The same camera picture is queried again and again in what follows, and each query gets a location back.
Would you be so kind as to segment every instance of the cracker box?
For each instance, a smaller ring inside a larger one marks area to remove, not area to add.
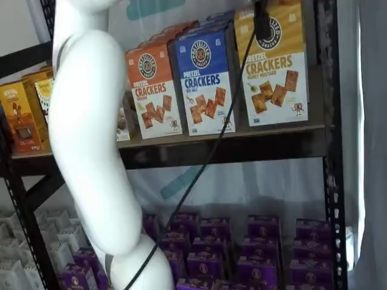
[[[332,261],[293,259],[289,266],[289,279],[292,283],[332,285]]]
[[[160,227],[158,226],[158,218],[156,214],[144,214],[143,228],[149,237],[151,237],[154,241],[157,240]]]
[[[295,259],[331,259],[332,250],[328,242],[298,240],[293,242],[293,258]]]
[[[98,290],[90,267],[69,264],[62,273],[66,287],[70,289]]]
[[[183,133],[181,86],[168,37],[128,51],[129,82],[143,139]]]
[[[67,210],[48,210],[46,219],[55,224],[58,232],[70,225],[70,216]]]
[[[171,266],[175,282],[177,282],[180,278],[187,276],[182,250],[165,250],[164,254]]]
[[[331,228],[328,222],[315,219],[297,219],[296,238],[305,240],[330,240]]]
[[[200,236],[199,219],[198,213],[178,213],[171,223],[171,229],[183,230],[186,228],[190,238],[194,239]]]
[[[183,35],[176,42],[189,135],[218,134],[226,120],[235,84],[233,24]],[[225,132],[235,132],[235,103]]]
[[[301,0],[292,5],[269,2],[272,35],[253,40],[243,71],[250,126],[308,120],[308,85]],[[254,30],[253,7],[235,14],[239,60]]]
[[[30,282],[30,286],[32,290],[45,289],[35,263],[28,263],[27,265],[25,265],[24,272],[25,272],[25,275],[27,276],[28,282]]]
[[[221,253],[193,250],[188,255],[187,267],[190,276],[224,280],[224,267]]]
[[[181,278],[177,282],[176,290],[216,290],[212,279]]]
[[[0,86],[0,102],[19,153],[44,150],[48,130],[29,79]]]
[[[54,79],[49,78],[45,80],[40,80],[35,83],[35,89],[37,96],[39,97],[39,102],[48,123],[48,108],[50,107],[51,94],[53,93]]]
[[[279,272],[275,258],[241,256],[236,271],[241,282],[259,285],[262,290],[278,289]]]
[[[0,289],[31,289],[20,261],[0,261]]]
[[[74,263],[73,255],[66,242],[51,242],[47,248],[56,273],[61,273],[69,263]]]
[[[87,248],[86,236],[81,225],[71,225],[58,232],[58,239],[66,241],[72,253],[80,248]]]

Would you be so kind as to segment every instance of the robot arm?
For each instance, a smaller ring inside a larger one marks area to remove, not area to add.
[[[52,151],[108,275],[124,289],[154,246],[141,234],[142,213],[116,145],[118,111],[126,85],[125,57],[107,33],[108,7],[117,1],[60,0],[53,64],[56,79],[48,128]],[[173,289],[158,250],[132,289]]]

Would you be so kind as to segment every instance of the white snack box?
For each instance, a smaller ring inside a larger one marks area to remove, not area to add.
[[[66,241],[73,254],[76,253],[79,248],[86,248],[88,246],[86,236],[81,225],[72,225],[64,228],[58,233],[58,239]]]
[[[67,264],[74,263],[73,255],[66,242],[61,242],[59,240],[51,242],[48,247],[48,253],[54,270],[57,273],[61,273]]]
[[[0,240],[10,237],[10,232],[8,231],[6,224],[0,224]]]
[[[20,260],[18,247],[19,242],[17,239],[0,240],[0,256],[6,260]]]
[[[60,231],[70,225],[70,216],[66,209],[47,211],[47,221],[55,224],[56,230]]]
[[[18,252],[20,260],[23,265],[34,263],[34,258],[32,256],[30,247],[27,244],[27,241],[23,241],[16,249],[16,251]]]
[[[0,262],[0,289],[31,290],[20,261]]]
[[[32,290],[44,290],[42,279],[37,271],[35,263],[29,263],[24,266],[24,272]]]

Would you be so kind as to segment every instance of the blue cracker box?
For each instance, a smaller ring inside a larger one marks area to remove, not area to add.
[[[236,83],[236,49],[232,22],[181,36],[176,52],[189,135],[218,134],[226,120]],[[235,103],[227,132],[235,132]]]
[[[316,219],[297,219],[296,238],[306,240],[330,240],[331,228],[328,222]]]
[[[262,290],[277,290],[280,285],[275,257],[241,256],[236,272],[239,281],[258,285]]]
[[[331,259],[332,250],[329,242],[295,239],[293,242],[293,258],[295,259]]]
[[[190,276],[224,279],[222,254],[213,251],[191,251],[187,258]]]
[[[177,282],[176,290],[215,290],[215,283],[212,279],[182,278]]]

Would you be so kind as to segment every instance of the purple snack box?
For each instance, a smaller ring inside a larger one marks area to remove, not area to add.
[[[177,282],[180,278],[187,276],[182,250],[164,250],[164,254],[171,266],[175,282]]]
[[[333,284],[332,261],[293,259],[289,266],[289,279],[292,283]]]
[[[298,240],[293,242],[294,259],[331,259],[332,250],[328,242],[313,240]]]
[[[212,279],[181,278],[177,282],[176,290],[215,290],[215,284]]]
[[[89,266],[68,264],[62,277],[67,289],[98,290],[93,271]]]
[[[96,277],[99,271],[99,261],[92,248],[80,248],[74,253],[75,264],[80,266],[89,266]]]
[[[145,233],[154,241],[157,240],[160,228],[158,226],[158,219],[156,214],[144,214],[143,228]]]
[[[187,229],[191,239],[200,236],[199,214],[198,213],[178,213],[171,223],[172,230]]]
[[[236,271],[241,282],[258,285],[262,290],[278,288],[278,269],[275,257],[241,256]]]
[[[223,258],[218,252],[191,251],[187,267],[190,276],[224,279]]]
[[[298,284],[298,285],[287,285],[285,290],[333,290],[333,288],[331,285]]]
[[[328,222],[315,219],[297,219],[296,238],[303,240],[330,240],[331,228]]]

